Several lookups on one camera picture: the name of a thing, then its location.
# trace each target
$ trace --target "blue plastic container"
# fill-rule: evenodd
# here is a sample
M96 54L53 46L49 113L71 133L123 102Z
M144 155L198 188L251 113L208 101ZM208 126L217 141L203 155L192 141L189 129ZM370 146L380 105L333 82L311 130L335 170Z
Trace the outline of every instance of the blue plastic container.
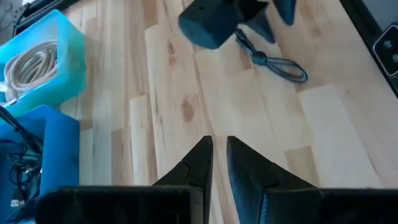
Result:
M29 132L44 140L40 195L60 186L79 184L79 122L48 106L40 106L17 118ZM0 139L23 142L19 133L0 124ZM18 152L13 145L0 144L0 223L17 208L11 208L16 186L9 181L12 163L4 151Z
M20 96L13 105L6 106L14 116L39 105L57 106L78 95L86 86L84 36L58 10L51 11L0 47L0 81L4 81L4 67L11 58L46 40L58 40L57 74ZM5 102L1 92L0 102Z

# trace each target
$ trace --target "wooden tabletop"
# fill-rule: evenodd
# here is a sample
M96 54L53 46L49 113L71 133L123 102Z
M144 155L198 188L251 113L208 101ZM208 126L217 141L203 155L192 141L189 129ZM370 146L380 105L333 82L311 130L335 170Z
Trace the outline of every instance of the wooden tabletop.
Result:
M398 101L338 0L299 0L292 27L271 2L277 44L308 83L254 66L230 38L193 46L178 15L191 0L81 0L65 11L86 35L87 88L61 110L81 124L83 185L149 185L210 134L211 223L237 223L226 168L234 135L319 187L398 187Z

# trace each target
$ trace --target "small label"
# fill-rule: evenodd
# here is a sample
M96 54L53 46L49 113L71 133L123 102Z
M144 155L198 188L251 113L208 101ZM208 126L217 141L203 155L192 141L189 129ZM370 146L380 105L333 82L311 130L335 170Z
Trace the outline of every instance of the small label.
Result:
M11 200L11 207L12 208L19 207L19 200Z

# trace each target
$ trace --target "black cord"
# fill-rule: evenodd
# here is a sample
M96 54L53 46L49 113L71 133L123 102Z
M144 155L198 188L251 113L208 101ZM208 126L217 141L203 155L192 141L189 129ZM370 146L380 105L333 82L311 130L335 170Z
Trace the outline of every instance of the black cord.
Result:
M18 121L15 119L4 107L0 106L0 118L2 118L5 122L10 124L15 131L17 131L22 138L24 138L24 141L26 144L36 153L41 154L41 149L37 143L40 143L40 145L43 145L43 142L40 138L37 136L31 134L28 132Z
M241 29L236 29L235 35L237 43L251 55L251 60L256 65L267 66L277 75L294 83L305 83L308 80L308 74L299 64L289 59L268 57L264 52L257 51ZM280 67L294 68L300 72L300 75L291 74Z

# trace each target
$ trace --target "white rope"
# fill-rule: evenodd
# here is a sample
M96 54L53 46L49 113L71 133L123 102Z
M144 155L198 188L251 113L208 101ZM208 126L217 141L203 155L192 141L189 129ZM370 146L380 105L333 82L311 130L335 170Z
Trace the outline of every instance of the white rope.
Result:
M6 101L18 100L26 92L44 84L57 73L57 41L50 40L13 57L4 68L0 91Z

